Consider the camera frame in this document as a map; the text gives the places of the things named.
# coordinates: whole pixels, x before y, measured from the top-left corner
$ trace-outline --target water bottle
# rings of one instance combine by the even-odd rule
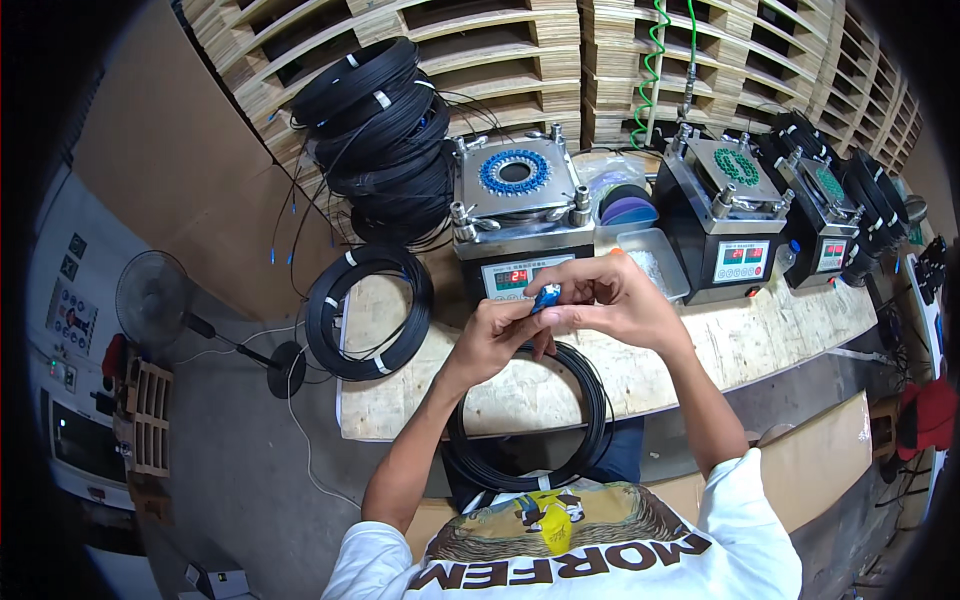
[[[780,244],[777,248],[777,264],[780,265],[780,272],[786,273],[793,263],[797,262],[797,252],[800,251],[800,244],[797,240],[790,240],[789,244]]]

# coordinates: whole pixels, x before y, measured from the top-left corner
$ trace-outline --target wall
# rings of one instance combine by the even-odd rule
[[[75,151],[90,191],[153,248],[242,315],[284,318],[300,297],[286,258],[308,201],[227,100],[169,3],[155,0],[113,54]],[[342,252],[312,211],[297,245],[301,291]]]
[[[903,165],[901,175],[910,190],[926,200],[926,215],[934,233],[943,235],[947,243],[952,245],[953,238],[957,236],[957,221],[947,165],[934,137],[935,131],[929,124],[920,132],[917,145]]]
[[[54,286],[58,279],[69,280],[60,274],[60,264],[68,254],[73,234],[86,242],[83,257],[77,263],[77,273],[69,285],[87,303],[97,307],[89,354],[70,352],[67,364],[77,368],[76,392],[71,394],[62,384],[51,378],[47,357],[54,356],[54,346],[63,340],[46,327]],[[91,194],[76,173],[64,166],[47,192],[35,226],[36,242],[27,274],[26,334],[31,343],[31,392],[39,418],[39,389],[44,388],[52,399],[68,409],[110,427],[112,419],[96,410],[91,392],[103,392],[100,365],[113,335],[122,333],[117,320],[114,296],[117,281],[130,260],[145,250],[146,242],[137,237]],[[105,491],[106,503],[117,508],[133,509],[126,488],[107,480],[90,478],[81,471],[59,461],[53,461],[52,471],[57,484],[80,497],[89,499],[87,487],[91,483]]]

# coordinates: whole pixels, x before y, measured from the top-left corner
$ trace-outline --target hand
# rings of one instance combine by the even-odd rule
[[[547,342],[550,325],[558,323],[560,317],[544,315],[543,311],[530,315],[533,307],[532,300],[481,300],[437,373],[436,385],[445,385],[459,400],[469,388],[503,371],[516,349],[540,332],[540,356],[544,347],[556,353],[556,347]]]
[[[566,260],[543,269],[523,295],[535,297],[547,283],[560,284],[560,298],[538,315],[556,315],[573,329],[594,329],[660,355],[693,349],[673,305],[627,254]]]

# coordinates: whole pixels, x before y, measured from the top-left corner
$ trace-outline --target white t-shirt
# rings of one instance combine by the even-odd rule
[[[789,598],[801,563],[763,495],[760,451],[717,465],[696,527],[642,486],[577,481],[450,520],[412,564],[404,537],[344,535],[323,600]]]

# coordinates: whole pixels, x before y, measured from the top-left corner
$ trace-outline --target control panel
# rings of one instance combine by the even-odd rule
[[[524,300],[528,297],[523,295],[523,288],[534,280],[537,273],[542,269],[559,265],[574,257],[573,254],[560,254],[542,258],[529,258],[518,262],[484,265],[481,271],[487,298],[493,300]]]
[[[720,242],[713,283],[763,279],[769,252],[769,241]]]
[[[839,271],[844,254],[847,253],[847,240],[825,239],[820,248],[820,260],[817,262],[817,273],[823,271]]]

